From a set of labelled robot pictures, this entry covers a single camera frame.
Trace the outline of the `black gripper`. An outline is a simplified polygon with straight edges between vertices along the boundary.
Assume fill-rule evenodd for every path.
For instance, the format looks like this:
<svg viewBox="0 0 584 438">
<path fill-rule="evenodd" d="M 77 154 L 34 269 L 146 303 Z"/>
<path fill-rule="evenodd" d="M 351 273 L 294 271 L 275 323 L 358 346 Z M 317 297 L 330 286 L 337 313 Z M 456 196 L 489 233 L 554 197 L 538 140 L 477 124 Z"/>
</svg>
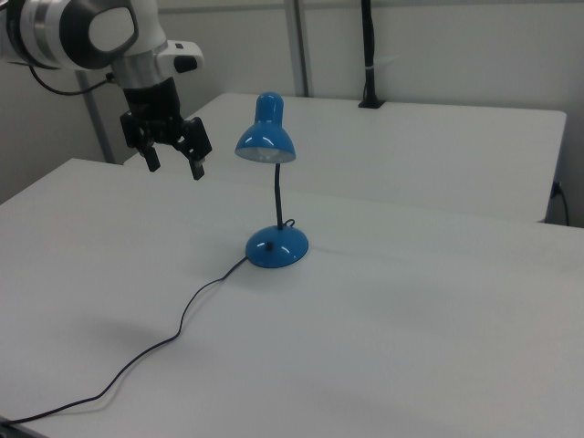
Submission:
<svg viewBox="0 0 584 438">
<path fill-rule="evenodd" d="M 212 151 L 202 121 L 185 120 L 172 78 L 145 89 L 124 89 L 129 111 L 120 116 L 127 145 L 136 149 L 150 172 L 156 172 L 160 160 L 154 143 L 171 145 L 181 152 L 196 181 L 204 177 L 205 157 Z"/>
</svg>

